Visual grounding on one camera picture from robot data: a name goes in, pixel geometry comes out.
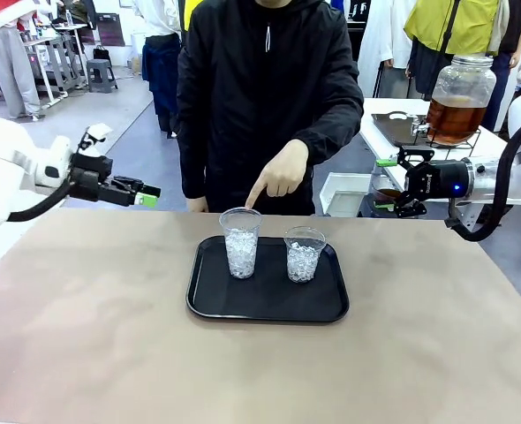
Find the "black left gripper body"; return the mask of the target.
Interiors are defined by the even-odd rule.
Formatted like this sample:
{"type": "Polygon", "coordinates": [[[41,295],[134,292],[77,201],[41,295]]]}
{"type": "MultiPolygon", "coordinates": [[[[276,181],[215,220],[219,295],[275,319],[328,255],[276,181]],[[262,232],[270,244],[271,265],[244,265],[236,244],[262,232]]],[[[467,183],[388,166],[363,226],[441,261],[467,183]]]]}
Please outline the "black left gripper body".
{"type": "Polygon", "coordinates": [[[69,196],[83,201],[99,200],[100,186],[111,175],[113,160],[107,156],[72,155],[69,196]]]}

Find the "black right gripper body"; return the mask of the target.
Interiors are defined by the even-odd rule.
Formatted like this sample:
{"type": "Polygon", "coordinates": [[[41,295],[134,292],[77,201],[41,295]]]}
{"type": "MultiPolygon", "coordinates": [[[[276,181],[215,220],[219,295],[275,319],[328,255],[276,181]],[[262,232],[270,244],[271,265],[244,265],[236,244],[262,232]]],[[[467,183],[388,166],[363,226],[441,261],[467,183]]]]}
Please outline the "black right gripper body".
{"type": "Polygon", "coordinates": [[[412,169],[412,193],[417,199],[463,198],[469,188],[464,161],[423,162],[412,169]]]}

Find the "person's left hand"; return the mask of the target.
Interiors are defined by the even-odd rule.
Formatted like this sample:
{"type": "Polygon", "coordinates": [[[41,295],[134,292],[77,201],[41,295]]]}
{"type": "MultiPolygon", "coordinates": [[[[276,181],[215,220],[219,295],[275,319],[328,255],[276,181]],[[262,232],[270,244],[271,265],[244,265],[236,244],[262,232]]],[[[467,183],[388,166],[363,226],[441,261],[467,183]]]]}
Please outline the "person's left hand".
{"type": "Polygon", "coordinates": [[[284,197],[297,190],[306,174],[307,145],[298,139],[290,140],[262,169],[249,193],[245,207],[253,208],[259,196],[284,197]]]}

